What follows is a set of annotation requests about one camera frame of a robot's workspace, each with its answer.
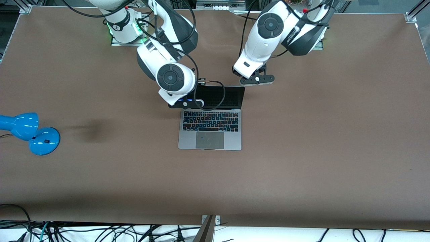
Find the white floor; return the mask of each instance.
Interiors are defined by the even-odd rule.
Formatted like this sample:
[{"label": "white floor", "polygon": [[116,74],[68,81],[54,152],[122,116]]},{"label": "white floor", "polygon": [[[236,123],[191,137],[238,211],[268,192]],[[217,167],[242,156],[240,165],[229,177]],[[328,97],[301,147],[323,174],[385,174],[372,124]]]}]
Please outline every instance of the white floor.
[{"label": "white floor", "polygon": [[[73,230],[89,230],[94,228],[105,228],[105,227],[73,227],[64,228]],[[149,226],[135,226],[138,233],[144,233],[147,231]],[[165,233],[168,231],[176,230],[177,226],[161,226],[154,233]],[[3,229],[0,230],[0,242],[16,241],[26,229]],[[185,230],[182,232],[185,238],[194,236],[198,230]],[[325,229],[304,229],[304,228],[266,228],[266,227],[216,227],[214,242],[225,242],[233,239],[232,242],[317,242]],[[381,230],[361,230],[366,242],[380,242],[383,231]],[[94,242],[101,231],[91,232],[65,232],[62,233],[67,239],[72,242]],[[363,242],[358,233],[357,237],[360,242]],[[175,239],[172,236],[160,237],[158,242],[170,242]],[[129,235],[122,234],[117,238],[117,242],[133,242],[135,238]],[[113,233],[109,235],[103,242],[113,241]],[[346,229],[330,229],[326,234],[323,242],[355,242],[352,235],[352,230]],[[29,234],[25,237],[24,242],[29,242]],[[412,232],[412,231],[392,231],[388,230],[385,236],[384,242],[430,242],[429,232]]]}]

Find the gray floor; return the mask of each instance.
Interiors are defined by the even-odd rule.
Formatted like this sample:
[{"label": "gray floor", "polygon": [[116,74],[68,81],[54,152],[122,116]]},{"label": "gray floor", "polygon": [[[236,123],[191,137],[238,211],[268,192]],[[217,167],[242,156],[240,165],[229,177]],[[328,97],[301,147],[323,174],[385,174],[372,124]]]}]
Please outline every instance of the gray floor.
[{"label": "gray floor", "polygon": [[[419,0],[358,0],[352,1],[345,12],[405,13],[412,9],[418,2]],[[427,54],[427,59],[430,59],[430,6],[427,6],[427,8],[418,14],[417,25]]]}]

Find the blue lamp base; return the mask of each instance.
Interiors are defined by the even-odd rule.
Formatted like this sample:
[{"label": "blue lamp base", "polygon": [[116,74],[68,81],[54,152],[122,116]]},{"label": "blue lamp base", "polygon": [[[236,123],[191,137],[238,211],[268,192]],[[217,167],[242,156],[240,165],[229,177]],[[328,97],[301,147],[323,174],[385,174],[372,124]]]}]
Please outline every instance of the blue lamp base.
[{"label": "blue lamp base", "polygon": [[33,154],[47,155],[53,152],[60,143],[60,133],[52,127],[37,130],[34,137],[28,142],[28,147]]}]

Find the keyboard key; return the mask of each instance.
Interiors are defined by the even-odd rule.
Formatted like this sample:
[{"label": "keyboard key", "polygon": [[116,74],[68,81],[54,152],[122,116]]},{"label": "keyboard key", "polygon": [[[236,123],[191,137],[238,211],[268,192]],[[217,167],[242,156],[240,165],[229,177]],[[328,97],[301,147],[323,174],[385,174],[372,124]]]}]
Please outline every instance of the keyboard key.
[{"label": "keyboard key", "polygon": [[200,128],[199,131],[218,131],[217,128]]}]

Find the laptop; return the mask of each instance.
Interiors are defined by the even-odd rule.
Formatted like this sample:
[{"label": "laptop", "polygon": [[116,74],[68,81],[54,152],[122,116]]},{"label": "laptop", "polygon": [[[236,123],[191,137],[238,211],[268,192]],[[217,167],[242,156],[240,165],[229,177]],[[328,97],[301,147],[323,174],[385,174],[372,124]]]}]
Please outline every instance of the laptop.
[{"label": "laptop", "polygon": [[[179,128],[180,149],[241,150],[241,110],[244,87],[225,87],[222,104],[213,111],[183,109]],[[222,87],[198,86],[196,98],[204,109],[214,108],[223,96]]]}]

